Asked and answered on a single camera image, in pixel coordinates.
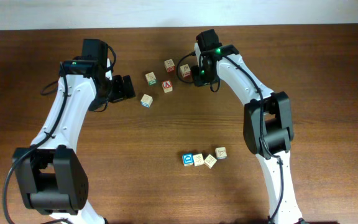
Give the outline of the wooden block red picture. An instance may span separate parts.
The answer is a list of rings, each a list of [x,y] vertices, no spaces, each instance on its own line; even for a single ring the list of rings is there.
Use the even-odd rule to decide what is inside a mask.
[[[191,75],[191,68],[188,64],[180,66],[180,74],[183,78]]]

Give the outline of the wooden block blue letter side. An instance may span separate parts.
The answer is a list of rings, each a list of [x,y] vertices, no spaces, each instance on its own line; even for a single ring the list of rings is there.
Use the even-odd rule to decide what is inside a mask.
[[[227,157],[227,151],[225,147],[217,147],[215,149],[216,159],[225,159]]]

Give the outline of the wooden block green edge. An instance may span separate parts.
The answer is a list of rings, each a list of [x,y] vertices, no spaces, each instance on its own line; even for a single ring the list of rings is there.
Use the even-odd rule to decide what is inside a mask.
[[[217,162],[217,159],[212,156],[211,154],[209,154],[206,159],[204,160],[204,164],[209,168],[211,169],[215,163]]]

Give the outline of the blue letter D block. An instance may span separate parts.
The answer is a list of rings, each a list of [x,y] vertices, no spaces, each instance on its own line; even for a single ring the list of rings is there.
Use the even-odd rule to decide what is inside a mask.
[[[182,161],[184,166],[192,166],[194,164],[192,153],[182,155]]]

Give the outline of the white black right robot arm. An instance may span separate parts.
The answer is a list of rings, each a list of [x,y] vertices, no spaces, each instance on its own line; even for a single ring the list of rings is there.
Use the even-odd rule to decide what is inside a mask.
[[[196,36],[197,86],[226,82],[244,107],[243,136],[262,168],[269,199],[269,223],[304,223],[290,171],[294,138],[291,104],[284,92],[266,87],[233,45],[223,45],[215,30]]]

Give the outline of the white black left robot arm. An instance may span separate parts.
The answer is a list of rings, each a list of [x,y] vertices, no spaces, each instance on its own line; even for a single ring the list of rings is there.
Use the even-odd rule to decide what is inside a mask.
[[[7,177],[15,176],[25,208],[53,222],[106,223],[88,201],[89,181],[76,147],[85,115],[135,97],[130,76],[114,75],[113,48],[84,39],[82,52],[59,65],[57,94],[38,135],[18,147]]]

